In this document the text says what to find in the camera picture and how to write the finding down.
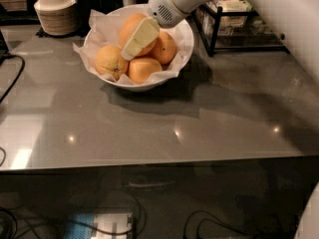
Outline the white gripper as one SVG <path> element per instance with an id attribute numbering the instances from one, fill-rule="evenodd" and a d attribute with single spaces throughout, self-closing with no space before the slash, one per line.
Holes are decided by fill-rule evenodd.
<path id="1" fill-rule="evenodd" d="M 138 56 L 152 41 L 156 41 L 162 28 L 173 28 L 185 19 L 196 7 L 199 0 L 149 0 L 148 14 L 128 38 L 122 48 L 122 56 L 130 61 Z"/>

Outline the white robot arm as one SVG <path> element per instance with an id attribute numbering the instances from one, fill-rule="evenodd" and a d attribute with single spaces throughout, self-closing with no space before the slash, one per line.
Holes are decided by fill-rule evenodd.
<path id="1" fill-rule="evenodd" d="M 208 179 L 190 188 L 220 199 L 257 188 L 259 164 L 265 200 L 239 196 L 245 232 L 281 238 L 282 213 L 296 210 L 292 188 L 318 179 L 318 0 L 249 0 L 280 36 L 287 54 L 239 54 L 197 60 L 180 77 L 132 96 L 138 111 L 176 112 L 172 156 L 206 162 Z"/>

